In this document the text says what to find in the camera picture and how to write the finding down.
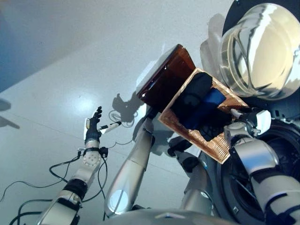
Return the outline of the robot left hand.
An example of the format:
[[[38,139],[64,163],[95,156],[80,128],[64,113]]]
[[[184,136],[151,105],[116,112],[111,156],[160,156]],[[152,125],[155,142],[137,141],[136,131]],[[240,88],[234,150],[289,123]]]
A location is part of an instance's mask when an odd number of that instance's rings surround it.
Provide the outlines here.
[[[102,135],[112,131],[121,125],[121,121],[116,121],[108,125],[98,127],[100,118],[102,116],[102,107],[99,106],[93,113],[91,118],[85,119],[83,139],[84,142],[98,141]]]

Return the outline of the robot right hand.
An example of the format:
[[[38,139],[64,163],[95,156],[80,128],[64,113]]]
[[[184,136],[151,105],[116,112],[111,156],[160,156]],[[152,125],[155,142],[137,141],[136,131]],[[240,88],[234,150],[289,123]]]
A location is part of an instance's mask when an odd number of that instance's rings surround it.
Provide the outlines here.
[[[246,124],[251,136],[259,136],[266,133],[271,127],[271,113],[268,110],[254,110],[243,112],[236,109],[230,110],[231,114],[240,122]]]

